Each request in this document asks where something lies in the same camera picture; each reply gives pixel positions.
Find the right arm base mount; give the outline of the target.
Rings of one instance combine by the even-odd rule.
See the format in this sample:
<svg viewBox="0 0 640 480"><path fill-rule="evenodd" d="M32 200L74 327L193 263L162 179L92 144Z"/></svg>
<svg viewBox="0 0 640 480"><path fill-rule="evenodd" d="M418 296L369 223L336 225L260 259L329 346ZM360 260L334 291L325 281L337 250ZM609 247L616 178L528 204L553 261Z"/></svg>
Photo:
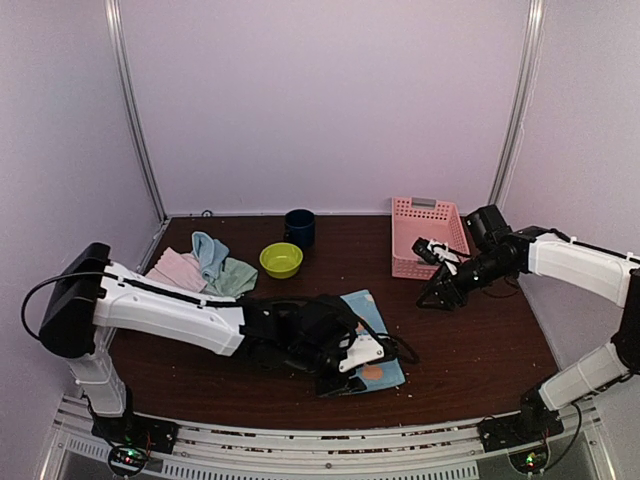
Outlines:
<svg viewBox="0 0 640 480"><path fill-rule="evenodd" d="M477 424L477 430L485 453L504 451L518 474L533 477L551 465L549 442L564 432L564 425L558 417L543 419L541 424L531 423L519 412L486 416Z"/></svg>

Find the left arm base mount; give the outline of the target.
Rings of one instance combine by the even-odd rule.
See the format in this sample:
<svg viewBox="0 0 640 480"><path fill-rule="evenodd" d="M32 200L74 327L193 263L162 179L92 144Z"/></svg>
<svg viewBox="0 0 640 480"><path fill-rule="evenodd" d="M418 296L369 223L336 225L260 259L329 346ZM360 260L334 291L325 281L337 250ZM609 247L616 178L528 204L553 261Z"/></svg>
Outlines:
<svg viewBox="0 0 640 480"><path fill-rule="evenodd" d="M178 435L177 423L145 416L95 417L91 433L109 446L107 466L117 476L140 474L153 454L171 454Z"/></svg>

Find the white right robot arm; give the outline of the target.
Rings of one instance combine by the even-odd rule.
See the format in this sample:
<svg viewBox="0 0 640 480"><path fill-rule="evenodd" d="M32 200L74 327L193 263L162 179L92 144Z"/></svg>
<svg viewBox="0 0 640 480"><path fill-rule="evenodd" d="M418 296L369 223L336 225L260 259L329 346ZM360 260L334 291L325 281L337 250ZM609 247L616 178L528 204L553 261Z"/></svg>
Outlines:
<svg viewBox="0 0 640 480"><path fill-rule="evenodd" d="M526 392L507 426L530 442L558 426L565 407L593 397L639 372L639 260L588 245L555 229L503 227L480 240L475 256L461 255L444 243L419 238L413 252L437 270L417 302L427 309L451 311L471 292L508 276L526 279L525 292L536 313L552 307L550 319L584 327L606 313L608 337L593 337L590 351L576 355L557 373Z"/></svg>

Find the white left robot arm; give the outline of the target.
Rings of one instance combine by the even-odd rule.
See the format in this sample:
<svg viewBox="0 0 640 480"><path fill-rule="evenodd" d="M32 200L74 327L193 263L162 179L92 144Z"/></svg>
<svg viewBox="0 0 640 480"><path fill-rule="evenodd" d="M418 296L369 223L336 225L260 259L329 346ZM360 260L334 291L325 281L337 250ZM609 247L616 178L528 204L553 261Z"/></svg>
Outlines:
<svg viewBox="0 0 640 480"><path fill-rule="evenodd" d="M20 306L24 330L64 359L92 413L123 444L144 424L120 378L103 330L125 330L207 352L226 373L267 378L299 373L319 396L362 388L359 368L383 357L374 334L339 297L233 299L198 294L140 276L113 261L103 243L42 280Z"/></svg>

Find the light blue towel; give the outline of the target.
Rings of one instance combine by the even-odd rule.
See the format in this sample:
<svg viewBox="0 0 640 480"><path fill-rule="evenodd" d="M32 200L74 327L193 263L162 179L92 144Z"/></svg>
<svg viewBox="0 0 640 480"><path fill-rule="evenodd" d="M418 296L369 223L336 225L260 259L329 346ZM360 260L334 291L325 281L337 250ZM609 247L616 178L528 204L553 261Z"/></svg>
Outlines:
<svg viewBox="0 0 640 480"><path fill-rule="evenodd" d="M205 232L192 233L192 254L199 263L202 277L214 283L220 276L223 263L229 255L229 248L218 239Z"/></svg>

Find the patterned blue pastel towel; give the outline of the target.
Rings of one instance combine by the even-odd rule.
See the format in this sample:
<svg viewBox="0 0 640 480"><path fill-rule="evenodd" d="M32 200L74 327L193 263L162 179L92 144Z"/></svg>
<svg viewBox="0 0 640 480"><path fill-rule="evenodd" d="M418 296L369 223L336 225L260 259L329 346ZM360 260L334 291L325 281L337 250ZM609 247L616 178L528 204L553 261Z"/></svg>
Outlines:
<svg viewBox="0 0 640 480"><path fill-rule="evenodd" d="M398 360L383 360L385 353L380 340L388 331L374 297L368 290L360 290L342 295L341 299L359 320L358 338L352 345L355 352L349 352L347 365L354 366L356 360L365 360L352 370L364 384L364 393L398 389L405 383L405 376Z"/></svg>

